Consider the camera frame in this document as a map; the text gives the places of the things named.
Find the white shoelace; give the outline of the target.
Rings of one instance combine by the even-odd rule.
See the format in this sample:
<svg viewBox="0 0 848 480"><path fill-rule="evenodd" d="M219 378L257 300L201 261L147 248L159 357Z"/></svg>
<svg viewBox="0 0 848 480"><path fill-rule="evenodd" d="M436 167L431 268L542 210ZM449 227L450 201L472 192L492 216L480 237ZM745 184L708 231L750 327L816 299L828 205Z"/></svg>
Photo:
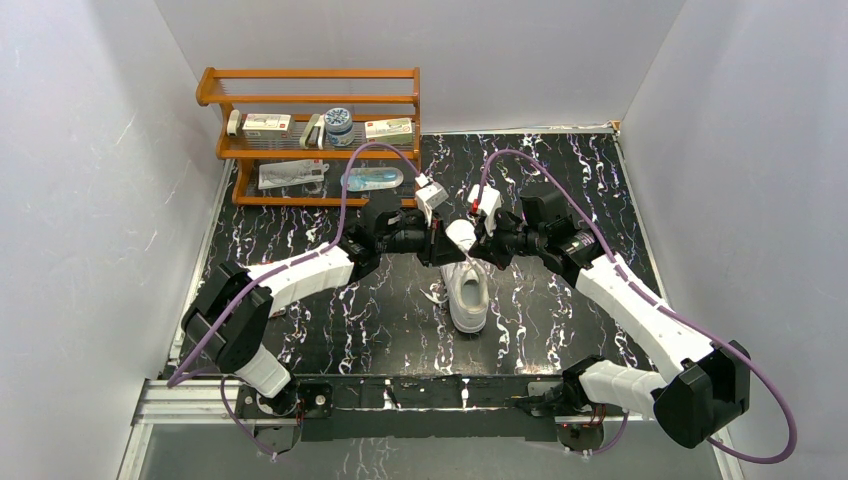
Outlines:
<svg viewBox="0 0 848 480"><path fill-rule="evenodd" d="M439 267L438 272L442 279L444 293L438 296L431 290L420 290L431 302L452 303L469 309L482 308L488 304L486 272L475 259L466 257L462 262Z"/></svg>

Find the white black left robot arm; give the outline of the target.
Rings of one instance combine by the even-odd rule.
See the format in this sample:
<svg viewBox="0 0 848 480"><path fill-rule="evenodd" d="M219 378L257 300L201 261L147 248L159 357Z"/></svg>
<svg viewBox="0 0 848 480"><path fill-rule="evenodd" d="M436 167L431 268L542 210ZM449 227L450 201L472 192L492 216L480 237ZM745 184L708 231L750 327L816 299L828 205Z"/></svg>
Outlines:
<svg viewBox="0 0 848 480"><path fill-rule="evenodd" d="M309 296L345 287L372 273L385 254L413 254L424 266L465 260L473 232L469 223L446 224L438 212L405 208L392 194L369 200L345 219L330 243L250 271L220 264L181 321L195 348L184 363L206 355L223 374L240 378L260 394L275 416L294 411L299 400L294 375L263 344L269 318Z"/></svg>

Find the white sneaker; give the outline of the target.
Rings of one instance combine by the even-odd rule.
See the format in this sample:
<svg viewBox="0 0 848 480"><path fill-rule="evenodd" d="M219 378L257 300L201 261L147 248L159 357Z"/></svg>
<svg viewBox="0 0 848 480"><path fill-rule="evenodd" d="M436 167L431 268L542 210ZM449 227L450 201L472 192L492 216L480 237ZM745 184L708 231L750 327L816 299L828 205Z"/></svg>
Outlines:
<svg viewBox="0 0 848 480"><path fill-rule="evenodd" d="M457 330L474 334L484 328L489 311L486 271L469 255L476 241L474 226L469 220L458 219L446 233L463 254L459 262L440 267L450 317Z"/></svg>

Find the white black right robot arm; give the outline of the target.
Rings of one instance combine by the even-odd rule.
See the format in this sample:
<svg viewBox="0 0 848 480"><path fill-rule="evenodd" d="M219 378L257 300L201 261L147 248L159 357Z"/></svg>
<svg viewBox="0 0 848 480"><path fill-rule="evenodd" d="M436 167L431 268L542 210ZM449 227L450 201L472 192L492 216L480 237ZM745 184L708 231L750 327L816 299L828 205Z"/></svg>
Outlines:
<svg viewBox="0 0 848 480"><path fill-rule="evenodd" d="M542 260L552 273L605 311L649 356L654 370L617 365L591 355L562 373L537 404L577 414L601 404L654 418L677 444L693 448L746 413L750 401L747 351L721 346L663 313L621 256L608 257L589 228L579 228L555 192L523 196L524 213L502 206L500 193L474 186L468 196L475 223L472 257L505 269L516 256Z"/></svg>

